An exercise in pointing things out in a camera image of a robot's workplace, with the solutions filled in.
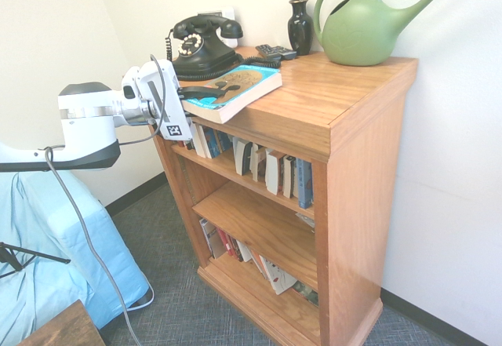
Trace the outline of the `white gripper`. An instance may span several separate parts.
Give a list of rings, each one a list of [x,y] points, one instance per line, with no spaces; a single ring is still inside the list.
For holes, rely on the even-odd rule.
[[[150,101],[150,114],[165,140],[189,141],[192,139],[189,118],[195,117],[184,111],[180,98],[223,97],[226,90],[206,86],[180,87],[173,65],[168,60],[151,60],[137,74],[137,87],[141,97]]]

